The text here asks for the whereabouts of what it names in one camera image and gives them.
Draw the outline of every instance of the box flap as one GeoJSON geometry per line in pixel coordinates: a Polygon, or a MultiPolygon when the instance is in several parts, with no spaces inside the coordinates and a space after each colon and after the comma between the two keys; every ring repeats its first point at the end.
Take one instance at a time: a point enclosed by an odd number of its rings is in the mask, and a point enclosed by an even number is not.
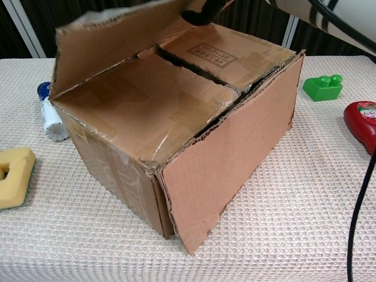
{"type": "Polygon", "coordinates": [[[89,13],[56,31],[58,54],[51,100],[139,51],[192,27],[180,17],[204,0],[152,1],[131,9],[89,13]]]}
{"type": "Polygon", "coordinates": [[[158,166],[236,99],[233,89],[145,51],[54,104],[134,159],[158,166]]]}
{"type": "Polygon", "coordinates": [[[279,45],[215,24],[190,29],[161,47],[237,90],[245,90],[295,55],[279,45]]]}
{"type": "Polygon", "coordinates": [[[162,170],[172,222],[189,253],[204,242],[226,205],[291,127],[303,57],[297,59],[162,170]]]}

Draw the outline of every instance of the blue cap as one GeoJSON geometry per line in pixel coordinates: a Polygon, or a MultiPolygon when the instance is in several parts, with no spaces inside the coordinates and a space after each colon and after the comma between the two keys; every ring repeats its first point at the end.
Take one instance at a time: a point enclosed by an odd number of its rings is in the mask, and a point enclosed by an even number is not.
{"type": "Polygon", "coordinates": [[[51,85],[50,82],[44,82],[38,86],[38,89],[36,91],[38,92],[39,100],[43,101],[44,99],[46,99],[46,97],[49,96],[50,85],[51,85]]]}

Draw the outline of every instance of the dark background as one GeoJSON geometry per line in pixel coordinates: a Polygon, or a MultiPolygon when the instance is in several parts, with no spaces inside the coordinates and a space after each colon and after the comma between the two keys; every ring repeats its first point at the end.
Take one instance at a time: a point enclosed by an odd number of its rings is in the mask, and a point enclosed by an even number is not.
{"type": "MultiPolygon", "coordinates": [[[[87,11],[132,6],[148,0],[21,0],[23,8],[49,58],[55,57],[55,28],[68,24],[87,11]]],[[[264,0],[238,0],[216,23],[281,45],[289,14],[264,0]]],[[[30,53],[0,2],[0,59],[31,58],[30,53]]],[[[364,51],[299,21],[290,49],[306,49],[307,55],[366,55],[364,51]]]]}

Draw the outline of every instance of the black cable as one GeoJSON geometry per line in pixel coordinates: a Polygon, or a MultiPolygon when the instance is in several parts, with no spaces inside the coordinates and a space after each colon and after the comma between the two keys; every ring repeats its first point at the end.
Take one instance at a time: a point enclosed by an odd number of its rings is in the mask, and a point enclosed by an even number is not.
{"type": "Polygon", "coordinates": [[[364,176],[362,188],[360,189],[359,196],[357,199],[357,203],[355,205],[355,209],[353,212],[353,216],[351,219],[351,225],[350,225],[350,232],[348,234],[348,245],[347,245],[347,280],[349,282],[353,282],[353,258],[352,258],[352,253],[353,253],[353,245],[354,245],[354,235],[355,235],[355,228],[357,226],[357,219],[360,211],[360,207],[362,205],[365,191],[367,190],[368,184],[370,182],[372,172],[374,170],[376,163],[376,149],[374,150],[372,154],[372,158],[370,160],[370,164],[368,165],[367,172],[364,176]]]}
{"type": "Polygon", "coordinates": [[[339,30],[344,32],[353,40],[357,41],[359,44],[363,45],[371,52],[376,53],[376,43],[370,38],[364,36],[352,26],[348,25],[341,18],[339,18],[331,9],[329,9],[321,0],[308,0],[312,7],[315,8],[324,18],[336,26],[339,30]]]}

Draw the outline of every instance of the bottle label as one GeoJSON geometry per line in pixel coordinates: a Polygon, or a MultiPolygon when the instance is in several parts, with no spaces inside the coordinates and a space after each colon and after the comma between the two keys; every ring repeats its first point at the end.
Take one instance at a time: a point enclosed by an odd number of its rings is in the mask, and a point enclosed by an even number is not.
{"type": "Polygon", "coordinates": [[[358,110],[364,119],[376,125],[376,103],[360,102],[358,110]]]}

